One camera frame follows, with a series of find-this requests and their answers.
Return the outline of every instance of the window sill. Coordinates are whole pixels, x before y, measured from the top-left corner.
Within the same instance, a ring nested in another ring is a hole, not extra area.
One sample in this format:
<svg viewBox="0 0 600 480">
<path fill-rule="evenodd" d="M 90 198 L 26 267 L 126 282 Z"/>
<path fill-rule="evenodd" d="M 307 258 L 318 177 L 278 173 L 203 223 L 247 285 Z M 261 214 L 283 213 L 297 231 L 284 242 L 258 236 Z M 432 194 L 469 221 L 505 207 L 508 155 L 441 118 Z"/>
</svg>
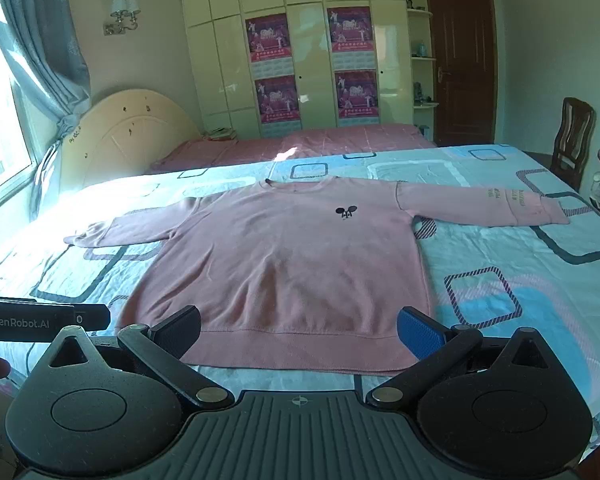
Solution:
<svg viewBox="0 0 600 480">
<path fill-rule="evenodd" d="M 33 182 L 36 167 L 31 164 L 0 186 L 0 206 Z"/>
</svg>

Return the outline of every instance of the pink sweatshirt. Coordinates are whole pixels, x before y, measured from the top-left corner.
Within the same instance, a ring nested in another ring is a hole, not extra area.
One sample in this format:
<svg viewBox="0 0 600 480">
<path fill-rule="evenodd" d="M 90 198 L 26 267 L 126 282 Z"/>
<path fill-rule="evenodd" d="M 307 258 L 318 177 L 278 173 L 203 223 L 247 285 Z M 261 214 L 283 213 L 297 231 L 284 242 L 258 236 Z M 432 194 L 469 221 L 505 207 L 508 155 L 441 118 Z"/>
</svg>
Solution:
<svg viewBox="0 0 600 480">
<path fill-rule="evenodd" d="M 188 364 L 379 374 L 416 361 L 397 338 L 398 311 L 432 307 L 415 216 L 569 222 L 558 202 L 529 191 L 327 177 L 190 198 L 93 224 L 65 242 L 166 240 L 118 327 L 151 326 L 195 304 L 202 334 Z"/>
</svg>

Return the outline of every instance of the curved headboard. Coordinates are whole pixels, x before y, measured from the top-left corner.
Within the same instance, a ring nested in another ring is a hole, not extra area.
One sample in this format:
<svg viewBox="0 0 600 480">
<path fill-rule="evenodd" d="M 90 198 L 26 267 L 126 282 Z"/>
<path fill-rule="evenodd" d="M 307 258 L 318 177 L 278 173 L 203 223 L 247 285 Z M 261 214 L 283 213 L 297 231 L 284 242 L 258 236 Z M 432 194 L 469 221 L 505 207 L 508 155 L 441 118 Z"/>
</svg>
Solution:
<svg viewBox="0 0 600 480">
<path fill-rule="evenodd" d="M 60 194 L 144 174 L 186 140 L 201 138 L 176 103 L 151 90 L 125 90 L 91 108 L 62 144 Z"/>
</svg>

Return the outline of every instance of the wooden chair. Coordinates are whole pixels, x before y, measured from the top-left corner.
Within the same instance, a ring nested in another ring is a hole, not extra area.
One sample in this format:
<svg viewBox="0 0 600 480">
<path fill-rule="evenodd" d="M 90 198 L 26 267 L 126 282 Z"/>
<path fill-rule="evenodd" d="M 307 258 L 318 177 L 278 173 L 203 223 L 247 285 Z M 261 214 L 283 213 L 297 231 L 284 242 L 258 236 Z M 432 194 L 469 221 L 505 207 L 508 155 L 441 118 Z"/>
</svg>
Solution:
<svg viewBox="0 0 600 480">
<path fill-rule="evenodd" d="M 562 104 L 562 124 L 555 137 L 554 154 L 525 153 L 565 184 L 578 190 L 595 123 L 596 111 L 589 104 L 567 97 Z"/>
</svg>

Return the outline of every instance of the silver bolt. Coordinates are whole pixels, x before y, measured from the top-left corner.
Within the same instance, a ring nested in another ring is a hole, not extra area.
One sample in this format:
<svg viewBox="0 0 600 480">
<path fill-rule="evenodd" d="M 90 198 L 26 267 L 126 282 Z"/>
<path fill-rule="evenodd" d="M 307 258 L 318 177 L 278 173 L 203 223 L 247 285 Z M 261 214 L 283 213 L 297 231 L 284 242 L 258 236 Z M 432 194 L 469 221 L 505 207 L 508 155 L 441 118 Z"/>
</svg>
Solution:
<svg viewBox="0 0 600 480">
<path fill-rule="evenodd" d="M 402 398 L 402 392 L 398 388 L 385 386 L 374 390 L 371 396 L 378 402 L 398 402 Z"/>
<path fill-rule="evenodd" d="M 229 394 L 223 388 L 202 388 L 197 394 L 196 397 L 200 402 L 222 402 L 225 400 Z"/>
</svg>

